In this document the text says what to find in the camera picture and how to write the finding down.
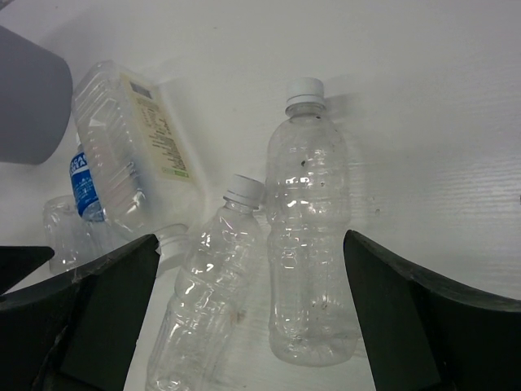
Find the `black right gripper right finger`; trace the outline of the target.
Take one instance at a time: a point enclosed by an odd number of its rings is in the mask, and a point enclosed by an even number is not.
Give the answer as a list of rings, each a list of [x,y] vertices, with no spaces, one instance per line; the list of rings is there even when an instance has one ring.
[[[520,302],[469,287],[356,231],[352,298],[377,390],[518,390]]]

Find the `large clear bottle cream label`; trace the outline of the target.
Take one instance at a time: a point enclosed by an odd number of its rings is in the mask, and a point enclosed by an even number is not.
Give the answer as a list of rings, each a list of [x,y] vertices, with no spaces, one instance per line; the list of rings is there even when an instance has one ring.
[[[160,92],[107,60],[77,84],[72,116],[107,222],[127,240],[159,240],[159,273],[179,267],[202,199]]]

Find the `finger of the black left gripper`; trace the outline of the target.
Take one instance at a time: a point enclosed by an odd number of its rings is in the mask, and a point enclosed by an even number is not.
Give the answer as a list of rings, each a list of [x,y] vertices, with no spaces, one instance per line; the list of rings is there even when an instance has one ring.
[[[2,246],[0,248],[1,294],[49,261],[55,252],[47,246]]]

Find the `blue label bottle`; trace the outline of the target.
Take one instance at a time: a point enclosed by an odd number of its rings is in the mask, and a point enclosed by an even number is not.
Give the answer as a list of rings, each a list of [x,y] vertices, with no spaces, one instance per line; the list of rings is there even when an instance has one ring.
[[[47,201],[43,209],[47,245],[55,253],[49,260],[53,275],[93,261],[111,252],[116,244],[105,222],[81,140],[76,141],[77,151],[68,171],[72,194]]]

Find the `white cylindrical waste bin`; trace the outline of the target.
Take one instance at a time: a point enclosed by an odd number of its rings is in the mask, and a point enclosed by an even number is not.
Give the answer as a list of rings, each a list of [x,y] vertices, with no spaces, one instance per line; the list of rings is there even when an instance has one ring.
[[[68,127],[72,75],[55,53],[1,28],[1,162],[39,165]]]

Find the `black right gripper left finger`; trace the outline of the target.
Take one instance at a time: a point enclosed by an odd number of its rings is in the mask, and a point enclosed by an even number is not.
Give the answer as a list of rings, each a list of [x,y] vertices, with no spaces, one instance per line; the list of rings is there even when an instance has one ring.
[[[122,390],[160,256],[144,235],[1,294],[3,390]]]

